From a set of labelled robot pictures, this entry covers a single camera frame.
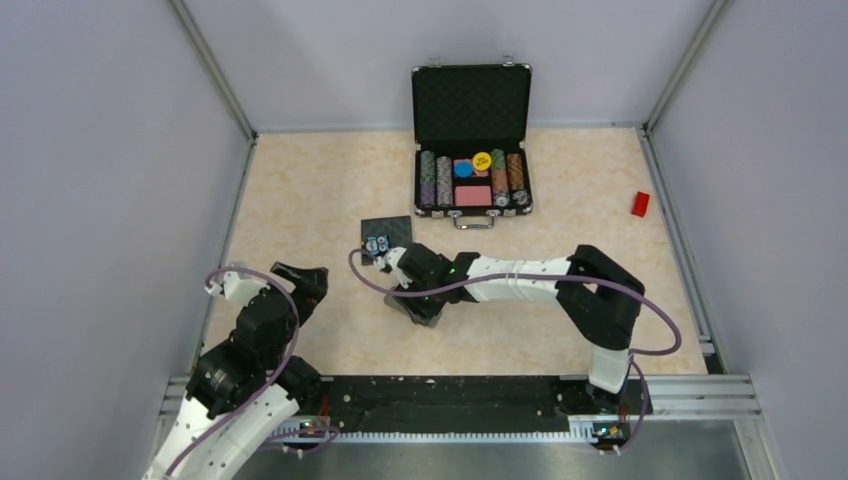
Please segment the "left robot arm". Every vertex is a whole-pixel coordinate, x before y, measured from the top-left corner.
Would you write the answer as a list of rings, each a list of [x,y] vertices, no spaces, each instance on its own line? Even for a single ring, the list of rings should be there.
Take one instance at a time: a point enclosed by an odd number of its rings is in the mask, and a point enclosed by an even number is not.
[[[320,375],[294,353],[329,287],[325,267],[280,262],[270,273],[229,264],[206,291],[239,306],[229,336],[202,354],[147,479],[231,479],[271,434],[319,404]]]

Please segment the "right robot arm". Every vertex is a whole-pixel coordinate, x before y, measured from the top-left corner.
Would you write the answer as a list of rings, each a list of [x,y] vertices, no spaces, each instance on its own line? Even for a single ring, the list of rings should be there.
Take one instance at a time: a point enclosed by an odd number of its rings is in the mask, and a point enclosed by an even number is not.
[[[598,248],[568,257],[503,260],[478,252],[454,259],[420,243],[389,250],[378,262],[398,279],[397,302],[410,319],[434,325],[447,304],[522,301],[561,308],[591,345],[586,397],[612,412],[627,397],[632,332],[643,283]]]

